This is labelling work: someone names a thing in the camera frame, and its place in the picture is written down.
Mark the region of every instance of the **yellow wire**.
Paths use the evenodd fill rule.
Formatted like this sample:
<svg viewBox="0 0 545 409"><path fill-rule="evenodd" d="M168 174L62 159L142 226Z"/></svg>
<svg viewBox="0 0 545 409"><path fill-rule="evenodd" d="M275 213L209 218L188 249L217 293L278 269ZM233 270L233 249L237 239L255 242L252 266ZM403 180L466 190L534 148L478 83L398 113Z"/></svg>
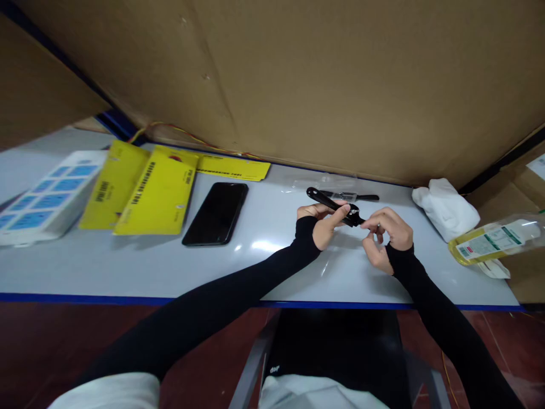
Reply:
<svg viewBox="0 0 545 409"><path fill-rule="evenodd" d="M521 312L521 314L526 315L526 316L529 316L530 318L535 319L537 322L540 322L540 323L542 323L542 324L545 324L545 322L541 321L540 319L537 319L537 318L534 317L533 315L527 314L527 313L525 313L525 312Z"/></svg>
<svg viewBox="0 0 545 409"><path fill-rule="evenodd" d="M247 152L236 152L236 151L229 151L227 149L222 149L222 148L218 148L218 147L215 147L209 143L206 143L205 141L197 138L195 135L191 134L190 132L187 132L186 130L180 128L180 127L177 127L176 125L172 125L172 124L169 124L169 123L166 123L166 122L162 122L162 121L154 121L154 122L151 122L149 123L146 127L144 128L141 128L139 129L134 135L132 138L130 138L127 143L130 143L132 144L140 135L142 135L145 131L147 131L148 129L150 128L153 128L154 126L156 125L166 125L170 128L173 128L175 130L178 130L180 132L183 132L184 134L186 134L187 136L189 136L190 138L196 140L198 143L201 143L203 145L205 145L206 147L209 147L211 149L215 149L216 151L220 151L220 152L225 152L225 153L231 153L231 154L235 154L235 155L246 155L246 156L249 156L249 157L252 157L252 158L255 158L255 159L258 159L258 160L261 160L261 158L259 156L256 156L256 155L252 155L251 153L247 153Z"/></svg>
<svg viewBox="0 0 545 409"><path fill-rule="evenodd" d="M445 369L445 375L447 375L448 388L450 389L450 393L452 394L452 398L454 399L454 403L456 403L456 407L458 409L460 409L460 406L458 405L458 401L456 400L456 396L454 396L454 391L452 390L452 385L450 384L450 377L448 376L447 364L445 363L445 353L443 351L441 351L441 357L443 358L443 368Z"/></svg>

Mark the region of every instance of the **white cloth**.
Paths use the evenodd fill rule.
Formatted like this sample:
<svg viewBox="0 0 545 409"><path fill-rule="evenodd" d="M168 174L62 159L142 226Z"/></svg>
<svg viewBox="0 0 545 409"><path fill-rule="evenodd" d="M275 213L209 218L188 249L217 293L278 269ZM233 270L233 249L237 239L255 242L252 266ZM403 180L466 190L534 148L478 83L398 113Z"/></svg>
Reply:
<svg viewBox="0 0 545 409"><path fill-rule="evenodd" d="M159 379L131 372L84 383L59 396L49 409L157 409Z"/></svg>
<svg viewBox="0 0 545 409"><path fill-rule="evenodd" d="M49 409L157 409L159 380L124 373L84 383L58 397ZM259 409L388 409L369 392L347 389L329 378L268 376Z"/></svg>
<svg viewBox="0 0 545 409"><path fill-rule="evenodd" d="M473 229L481 219L477 210L445 178L430 180L429 189L414 189L413 200L424 209L447 243Z"/></svg>
<svg viewBox="0 0 545 409"><path fill-rule="evenodd" d="M345 388L329 378L268 376L259 409L388 409L369 392Z"/></svg>

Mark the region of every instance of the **white tissue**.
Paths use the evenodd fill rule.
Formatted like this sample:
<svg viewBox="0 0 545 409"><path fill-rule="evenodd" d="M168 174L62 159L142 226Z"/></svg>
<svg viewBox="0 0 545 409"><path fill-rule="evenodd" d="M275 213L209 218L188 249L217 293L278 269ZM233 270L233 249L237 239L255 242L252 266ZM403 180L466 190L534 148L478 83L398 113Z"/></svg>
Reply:
<svg viewBox="0 0 545 409"><path fill-rule="evenodd" d="M479 213L448 180L432 179L429 186L414 189L413 200L424 209L444 241L448 243L477 225Z"/></svg>
<svg viewBox="0 0 545 409"><path fill-rule="evenodd" d="M476 266L490 278L511 278L511 273L500 260L487 260L485 262L477 263Z"/></svg>

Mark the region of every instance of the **white table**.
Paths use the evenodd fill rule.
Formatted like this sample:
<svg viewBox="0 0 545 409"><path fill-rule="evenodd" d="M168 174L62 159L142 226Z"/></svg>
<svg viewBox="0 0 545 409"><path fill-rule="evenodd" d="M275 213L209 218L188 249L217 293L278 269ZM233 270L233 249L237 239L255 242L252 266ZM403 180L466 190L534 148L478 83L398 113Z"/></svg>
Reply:
<svg viewBox="0 0 545 409"><path fill-rule="evenodd" d="M28 188L72 150L99 149L110 141L107 135L65 130L0 153L0 200ZM8 178L7 172L13 168L23 172L25 178ZM312 201L303 190L282 190L286 190L287 180L319 175L272 165L264 181L246 182L249 192L233 238L222 247L186 248L181 244L212 184L226 180L198 174L180 236L112 236L108 231L73 227L59 240L28 248L0 248L0 300L164 304L289 245L295 232L296 209ZM357 183L357 192L380 196L378 203L357 203L362 217L384 206L397 211L414 229L417 257L455 304L466 309L520 309L504 280L488 278L454 260L446 243L412 202L410 188L366 180ZM263 304L410 307L411 300L399 282L370 265L361 247L363 237L360 228L339 228L330 247L268 293Z"/></svg>

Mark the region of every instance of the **person's left hand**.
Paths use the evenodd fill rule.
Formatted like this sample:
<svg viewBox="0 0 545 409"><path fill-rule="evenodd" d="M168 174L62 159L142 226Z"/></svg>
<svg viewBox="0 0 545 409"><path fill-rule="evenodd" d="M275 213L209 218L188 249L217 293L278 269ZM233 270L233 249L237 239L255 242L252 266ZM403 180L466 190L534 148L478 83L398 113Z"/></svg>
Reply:
<svg viewBox="0 0 545 409"><path fill-rule="evenodd" d="M318 219L318 223L312 231L312 239L314 244L320 250L325 250L329 242L333 238L333 231L337 226L343 226L342 219L346 217L350 211L350 205L347 201L334 201L338 205L344 205L333 212L332 209L321 203L311 204L310 206L301 206L297 209L297 220L305 216L313 216Z"/></svg>

